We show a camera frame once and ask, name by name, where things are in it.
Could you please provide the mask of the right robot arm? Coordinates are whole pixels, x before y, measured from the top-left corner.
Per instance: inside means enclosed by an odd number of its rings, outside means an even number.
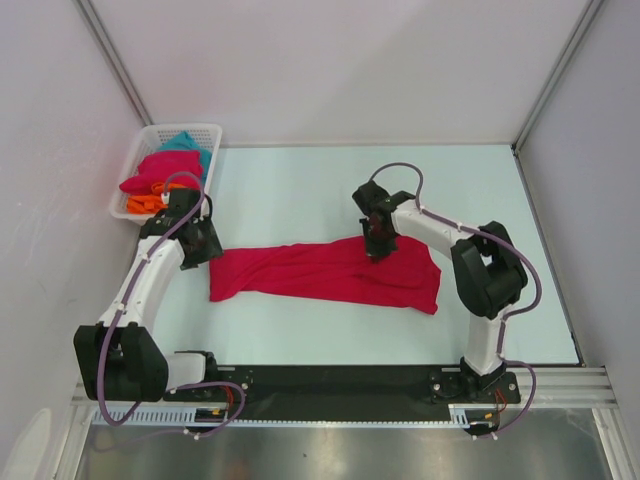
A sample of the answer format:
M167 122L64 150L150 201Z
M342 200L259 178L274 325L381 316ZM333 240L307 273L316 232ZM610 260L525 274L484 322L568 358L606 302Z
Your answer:
M486 400L506 373L499 354L499 322L528 283L506 229L497 222L482 228L455 223L427 212L405 191L371 197L354 193L352 198L363 214L365 250L372 259L397 251L403 236L452 262L458 297L470 312L469 338L460 362L461 388L473 401Z

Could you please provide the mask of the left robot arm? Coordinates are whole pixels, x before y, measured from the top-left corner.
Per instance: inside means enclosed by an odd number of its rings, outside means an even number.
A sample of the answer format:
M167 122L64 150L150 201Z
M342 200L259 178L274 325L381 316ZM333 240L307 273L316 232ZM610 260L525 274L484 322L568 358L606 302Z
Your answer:
M141 227L136 257L115 300L95 324L75 332L76 359L91 400L156 402L183 385L207 400L220 390L212 353L165 353L152 336L173 276L223 253L206 194L178 188L168 199L168 207Z

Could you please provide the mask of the white plastic laundry basket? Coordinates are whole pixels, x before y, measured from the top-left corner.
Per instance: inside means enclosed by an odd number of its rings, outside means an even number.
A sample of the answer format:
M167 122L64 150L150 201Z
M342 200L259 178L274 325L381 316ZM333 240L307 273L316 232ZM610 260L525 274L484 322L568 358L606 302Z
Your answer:
M188 132L202 148L209 150L212 153L212 160L208 172L203 173L200 180L188 172L179 172L178 174L190 176L196 181L198 188L201 187L207 190L210 187L216 164L216 156L222 139L222 128L220 126L207 123L147 126L143 128L135 138L119 175L118 185L109 206L110 213L113 217L120 220L128 220L138 225L144 224L146 220L152 217L152 215L134 215L128 213L126 203L128 197L131 195L122 192L119 185L127 178L137 174L137 168L146 156L156 153L157 148L182 131ZM164 183L164 193L162 195L164 202L167 201L167 195L171 190L178 187L186 187L172 181L178 174L172 175Z

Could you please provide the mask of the crimson red t shirt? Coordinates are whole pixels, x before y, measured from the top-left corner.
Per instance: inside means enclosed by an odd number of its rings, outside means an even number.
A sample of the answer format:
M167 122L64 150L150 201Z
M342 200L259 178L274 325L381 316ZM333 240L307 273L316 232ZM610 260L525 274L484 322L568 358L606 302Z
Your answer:
M222 302L240 292L438 310L441 270L423 243L401 236L397 250L374 260L364 239L229 249L209 263L209 300Z

